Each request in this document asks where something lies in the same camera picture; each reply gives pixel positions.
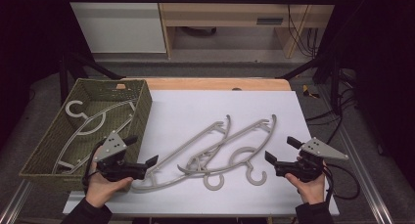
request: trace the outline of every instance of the cable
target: cable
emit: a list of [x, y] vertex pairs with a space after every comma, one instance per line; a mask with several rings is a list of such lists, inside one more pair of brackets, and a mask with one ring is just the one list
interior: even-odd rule
[[329, 139], [327, 140], [327, 143], [326, 143], [326, 144], [330, 144], [330, 143], [332, 142], [332, 139], [335, 137], [335, 135], [336, 135], [337, 131], [339, 130], [340, 125], [342, 124], [342, 121], [343, 121], [343, 116], [341, 115], [341, 116], [340, 116], [339, 123], [336, 125], [335, 130], [334, 130], [334, 131], [333, 131], [333, 133], [330, 135], [330, 137], [329, 137]]
[[[299, 31], [297, 30], [296, 25], [295, 25], [295, 24], [294, 24], [294, 22], [293, 22], [293, 19], [292, 19], [292, 17], [291, 17], [291, 9], [290, 9], [290, 4], [287, 4], [287, 8], [288, 8], [288, 31], [290, 32], [291, 37], [293, 37], [294, 41], [296, 42], [297, 46], [299, 47], [299, 49], [300, 49], [300, 51], [301, 51], [301, 53], [302, 53], [303, 55], [305, 55], [305, 56], [307, 56], [307, 57], [312, 57], [312, 56], [311, 56], [311, 52], [309, 52], [309, 50], [307, 50], [307, 49], [305, 48], [304, 44], [302, 43], [302, 40], [301, 40], [301, 37], [300, 37], [300, 33], [299, 33]], [[303, 21], [304, 21], [304, 18], [305, 18], [305, 13], [304, 13], [304, 15], [302, 15], [302, 20], [301, 20], [301, 22], [303, 22]], [[308, 54], [305, 54], [305, 53], [304, 53], [304, 51], [301, 49], [301, 46], [299, 45], [298, 41], [297, 41], [297, 40], [296, 40], [296, 38], [293, 36], [293, 33], [291, 32], [291, 28], [290, 28], [290, 23], [292, 23], [292, 24], [293, 24], [293, 28], [294, 28], [294, 30], [295, 30], [295, 31], [296, 31], [296, 33], [297, 33], [297, 37], [299, 38], [300, 44], [301, 44], [301, 46], [302, 46], [302, 49], [304, 49], [305, 51], [307, 51], [307, 53], [308, 53]]]
[[89, 168], [91, 167], [92, 159], [95, 153], [97, 152], [97, 150], [104, 144], [105, 141], [106, 139], [103, 139], [100, 142], [98, 142], [92, 149], [91, 154], [89, 155], [89, 159], [85, 167], [85, 172], [83, 173], [83, 177], [82, 177], [82, 185], [83, 185], [83, 191], [85, 195], [88, 192], [89, 178], [95, 173], [99, 172], [99, 171], [94, 171], [93, 173], [89, 174]]
[[334, 187], [335, 187], [335, 181], [333, 179], [332, 171], [326, 165], [324, 165], [323, 173], [324, 175], [326, 175], [327, 183], [329, 183], [329, 188], [327, 189], [327, 195], [326, 195], [326, 200], [325, 200], [327, 206], [329, 206], [330, 199], [332, 198]]
[[307, 49], [308, 51], [311, 53], [312, 58], [314, 59], [316, 54], [317, 54], [317, 47], [316, 47], [316, 43], [317, 43], [317, 34], [318, 34], [318, 28], [315, 28], [314, 30], [314, 38], [313, 38], [313, 43], [312, 45], [310, 45], [310, 39], [311, 39], [311, 31], [313, 28], [309, 28], [308, 29], [308, 33], [307, 33]]
[[[341, 99], [346, 92], [352, 91], [352, 90], [354, 91], [354, 89], [349, 88], [349, 89], [346, 89], [345, 91], [343, 91], [342, 94], [340, 95], [341, 97], [339, 99]], [[339, 106], [345, 105], [346, 103], [348, 103], [349, 101], [351, 101], [353, 98], [354, 97], [347, 98], [343, 103], [339, 104]], [[319, 119], [319, 118], [328, 116], [328, 115], [330, 115], [333, 112], [334, 112], [333, 110], [330, 110], [328, 112], [321, 113], [321, 114], [319, 114], [317, 116], [313, 116], [313, 117], [307, 118], [305, 121], [312, 121], [312, 120], [315, 120], [315, 119]]]
[[323, 123], [313, 123], [313, 124], [307, 124], [308, 126], [317, 126], [317, 125], [326, 125], [326, 124], [330, 124], [331, 122], [334, 122], [334, 121], [336, 121], [336, 120], [338, 120], [339, 119], [339, 117], [337, 117], [337, 118], [335, 118], [335, 119], [332, 119], [332, 120], [329, 120], [329, 121], [327, 121], [327, 122], [323, 122]]
[[357, 181], [357, 178], [350, 172], [350, 171], [348, 171], [347, 169], [345, 169], [345, 168], [343, 168], [343, 167], [340, 167], [340, 166], [338, 166], [338, 165], [335, 165], [335, 164], [333, 164], [333, 163], [327, 163], [327, 166], [331, 166], [331, 167], [335, 167], [335, 168], [338, 168], [338, 169], [340, 169], [340, 170], [342, 170], [342, 171], [344, 171], [344, 172], [346, 172], [348, 175], [350, 175], [350, 177], [354, 180], [354, 183], [356, 184], [356, 194], [354, 194], [353, 196], [351, 196], [351, 197], [342, 197], [342, 196], [339, 196], [339, 195], [337, 195], [336, 193], [334, 194], [334, 197], [335, 198], [339, 198], [339, 199], [342, 199], [342, 200], [346, 200], [346, 201], [351, 201], [351, 200], [354, 200], [354, 199], [356, 199], [359, 195], [360, 195], [360, 190], [361, 190], [361, 188], [360, 188], [360, 184], [359, 184], [359, 182]]

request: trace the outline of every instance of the wicker basket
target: wicker basket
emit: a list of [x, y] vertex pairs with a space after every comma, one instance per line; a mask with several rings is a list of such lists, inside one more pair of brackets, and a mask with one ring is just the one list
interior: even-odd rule
[[[123, 104], [107, 111], [104, 124], [99, 126], [103, 118], [99, 112], [131, 99], [137, 100], [132, 105]], [[75, 100], [81, 101], [82, 104], [70, 105], [70, 112], [74, 114], [83, 112], [87, 118], [96, 116], [85, 124], [80, 132], [99, 129], [87, 135], [77, 134], [62, 155], [61, 161], [72, 165], [78, 164], [80, 159], [90, 154], [95, 144], [108, 136], [111, 131], [118, 130], [131, 116], [132, 120], [118, 134], [121, 138], [138, 136], [137, 142], [128, 147], [125, 156], [126, 161], [137, 161], [152, 105], [147, 82], [145, 80], [78, 79], [52, 125], [20, 172], [22, 178], [46, 189], [82, 190], [81, 177], [85, 171], [85, 164], [73, 174], [63, 174], [62, 172], [68, 169], [60, 165], [56, 168], [56, 173], [53, 173], [57, 158], [65, 144], [86, 120], [84, 117], [73, 117], [67, 114], [66, 105]]]

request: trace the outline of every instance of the white cabinet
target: white cabinet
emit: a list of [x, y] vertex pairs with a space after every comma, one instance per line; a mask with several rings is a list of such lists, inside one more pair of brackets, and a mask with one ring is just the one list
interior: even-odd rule
[[70, 3], [93, 54], [165, 53], [157, 3]]

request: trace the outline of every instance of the floor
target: floor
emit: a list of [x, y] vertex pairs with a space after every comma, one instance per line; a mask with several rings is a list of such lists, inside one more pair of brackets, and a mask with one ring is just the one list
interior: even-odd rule
[[[127, 61], [121, 63], [114, 57], [101, 56], [100, 61], [108, 69], [128, 76], [272, 78], [309, 60], [299, 52], [293, 59], [282, 59], [283, 53], [272, 29], [227, 27], [219, 28], [213, 36], [199, 36], [197, 32], [196, 34], [194, 31], [191, 32], [193, 33], [183, 29], [178, 30], [170, 60], [156, 57], [137, 63], [137, 57], [129, 57]], [[93, 70], [88, 69], [88, 71], [93, 77], [102, 78]], [[328, 86], [313, 85], [310, 78], [313, 72], [314, 70], [309, 70], [290, 81], [293, 90], [298, 94], [305, 118], [329, 110], [327, 98], [324, 98]], [[307, 85], [312, 94], [319, 94], [320, 98], [304, 96], [303, 85]], [[347, 85], [341, 84], [341, 90], [347, 88]], [[3, 178], [0, 181], [0, 210], [5, 210], [12, 199], [15, 190], [22, 182], [18, 176], [20, 169], [60, 109], [58, 76], [51, 75], [33, 84], [31, 97], [20, 123], [0, 154], [0, 167], [2, 167], [0, 176]], [[351, 91], [348, 91], [345, 99], [348, 97], [352, 97]], [[308, 122], [311, 135], [323, 141], [328, 140], [336, 127], [336, 121], [333, 121], [335, 118], [335, 115], [329, 114], [321, 120]], [[390, 217], [392, 222], [380, 220], [379, 216], [374, 215], [374, 209], [370, 204], [373, 202], [371, 195], [362, 192], [353, 201], [336, 199], [341, 212], [340, 216], [335, 217], [336, 223], [415, 223], [415, 193], [397, 169], [393, 159], [378, 154], [376, 139], [371, 134], [356, 102], [351, 102], [344, 110], [342, 129], [335, 135], [330, 145], [343, 151], [347, 147], [347, 140], [350, 140], [357, 150], [373, 181], [375, 191], [379, 193], [381, 201], [385, 204], [389, 215], [387, 217]], [[333, 161], [333, 163], [353, 171], [350, 162]], [[352, 179], [341, 171], [334, 173], [337, 192], [342, 196], [352, 196], [355, 192]], [[53, 219], [63, 218], [62, 210], [67, 198], [66, 193], [51, 193], [34, 186], [22, 207], [19, 221], [36, 223], [37, 220], [37, 223], [45, 223], [44, 218], [48, 218], [51, 219], [50, 223], [54, 223]], [[291, 223], [291, 220], [275, 218], [274, 223]]]

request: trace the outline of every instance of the black cable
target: black cable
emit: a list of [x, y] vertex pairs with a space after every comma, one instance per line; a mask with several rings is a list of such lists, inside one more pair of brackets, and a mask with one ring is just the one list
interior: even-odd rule
[[[353, 89], [353, 88], [349, 88], [349, 89], [346, 89], [345, 91], [343, 91], [343, 92], [342, 92], [342, 94], [340, 95], [340, 96], [341, 96], [341, 98], [343, 97], [343, 95], [344, 95], [346, 92], [351, 91], [351, 90], [354, 90], [354, 89]], [[346, 99], [343, 103], [341, 103], [341, 104], [340, 104], [340, 106], [343, 106], [344, 104], [348, 103], [348, 101], [350, 101], [350, 100], [351, 100], [351, 99], [353, 99], [353, 98], [354, 98], [354, 97], [350, 97], [350, 98]], [[313, 117], [307, 118], [305, 121], [311, 121], [311, 120], [319, 119], [319, 118], [322, 118], [322, 117], [325, 117], [325, 116], [330, 115], [332, 112], [334, 112], [334, 111], [333, 111], [333, 110], [330, 110], [330, 111], [328, 111], [328, 112], [321, 113], [321, 114], [319, 114], [319, 115], [317, 115], [317, 116], [313, 116]]]
[[354, 97], [354, 96], [351, 96], [351, 97], [347, 98], [347, 99], [346, 99], [346, 100], [342, 103], [342, 106], [344, 106], [344, 105], [348, 104], [348, 102], [351, 102], [351, 101], [355, 100], [355, 98], [356, 98], [356, 97]]
[[83, 185], [83, 191], [85, 195], [88, 192], [89, 178], [95, 173], [99, 172], [99, 171], [94, 171], [93, 173], [89, 174], [89, 169], [92, 164], [92, 159], [95, 153], [97, 152], [97, 150], [104, 144], [105, 141], [106, 139], [103, 139], [94, 146], [94, 148], [91, 151], [91, 154], [89, 155], [88, 162], [86, 163], [85, 172], [83, 173], [83, 177], [82, 177], [82, 185]]
[[[354, 100], [354, 97], [349, 98], [349, 102], [351, 102], [351, 100]], [[346, 109], [348, 109], [348, 108], [349, 108], [349, 107], [351, 107], [351, 106], [355, 106], [355, 103], [351, 103], [351, 104], [349, 104], [349, 105], [345, 105], [345, 106], [343, 107], [343, 111], [344, 111], [344, 110], [346, 110]]]
[[[348, 89], [347, 89], [347, 90], [345, 90], [345, 91], [341, 94], [341, 97], [340, 97], [340, 98], [339, 98], [339, 100], [338, 100], [338, 101], [339, 101], [339, 102], [338, 102], [338, 106], [341, 106], [341, 105], [342, 105], [342, 97], [343, 97], [343, 94], [344, 94], [346, 91], [348, 91]], [[326, 144], [329, 144], [329, 145], [330, 145], [330, 143], [332, 142], [332, 139], [335, 137], [335, 135], [336, 135], [337, 131], [339, 131], [339, 129], [340, 129], [340, 125], [341, 125], [341, 124], [342, 124], [342, 122], [343, 122], [343, 109], [342, 109], [342, 108], [339, 108], [339, 118], [340, 118], [340, 120], [339, 120], [338, 124], [336, 125], [335, 130], [333, 130], [333, 132], [332, 132], [332, 134], [330, 135], [329, 139], [327, 140]]]
[[332, 175], [332, 172], [330, 171], [330, 169], [327, 166], [324, 166], [324, 168], [325, 169], [323, 169], [323, 173], [324, 173], [324, 175], [326, 175], [327, 182], [329, 183], [329, 188], [327, 189], [327, 195], [326, 195], [325, 202], [326, 202], [327, 206], [329, 206], [330, 199], [332, 198], [334, 187], [335, 187], [335, 181], [333, 179], [333, 175]]
[[307, 49], [311, 53], [311, 57], [314, 59], [315, 56], [316, 56], [316, 54], [317, 54], [316, 43], [317, 43], [318, 28], [315, 28], [315, 30], [314, 30], [313, 43], [312, 43], [312, 45], [310, 45], [310, 39], [311, 39], [312, 29], [313, 28], [309, 28], [308, 29], [308, 33], [307, 33]]
[[331, 122], [336, 121], [338, 119], [339, 118], [337, 117], [335, 119], [332, 119], [332, 120], [329, 120], [329, 121], [326, 121], [326, 122], [323, 122], [323, 123], [308, 123], [307, 125], [308, 126], [326, 125], [326, 124], [330, 124]]
[[[296, 40], [296, 38], [293, 36], [293, 33], [291, 32], [290, 23], [291, 23], [291, 22], [293, 22], [293, 20], [291, 19], [291, 10], [290, 10], [290, 5], [288, 4], [288, 5], [287, 5], [287, 7], [288, 7], [288, 31], [290, 32], [291, 37], [293, 37], [294, 42], [296, 42], [297, 47], [299, 47], [300, 52], [301, 52], [304, 56], [311, 57], [309, 54], [305, 54], [305, 53], [304, 53], [304, 51], [301, 49], [301, 46], [299, 45], [298, 41]], [[299, 36], [299, 33], [297, 32], [297, 28], [296, 28], [296, 25], [294, 24], [294, 22], [293, 22], [293, 26], [294, 26], [294, 30], [296, 31], [296, 33], [297, 33], [297, 35], [298, 35], [298, 37], [299, 37], [299, 39], [300, 39], [300, 43], [301, 43], [301, 45], [302, 45], [303, 49], [305, 49], [304, 45], [302, 44], [301, 37]]]
[[351, 197], [342, 197], [342, 196], [339, 196], [339, 195], [337, 195], [336, 193], [334, 194], [334, 197], [335, 198], [339, 198], [339, 199], [342, 199], [342, 200], [346, 200], [346, 201], [351, 201], [351, 200], [354, 200], [354, 199], [356, 199], [359, 195], [360, 195], [360, 190], [361, 190], [361, 188], [360, 188], [360, 184], [359, 184], [359, 182], [357, 181], [357, 178], [350, 172], [350, 171], [348, 171], [347, 169], [345, 169], [345, 168], [343, 168], [343, 167], [340, 167], [340, 166], [338, 166], [338, 165], [335, 165], [335, 164], [333, 164], [333, 163], [327, 163], [327, 166], [331, 166], [331, 167], [335, 167], [335, 168], [338, 168], [338, 169], [340, 169], [340, 170], [342, 170], [342, 171], [344, 171], [344, 172], [346, 172], [348, 175], [350, 175], [350, 177], [354, 180], [354, 183], [356, 184], [356, 194], [354, 194], [353, 196], [351, 196]]

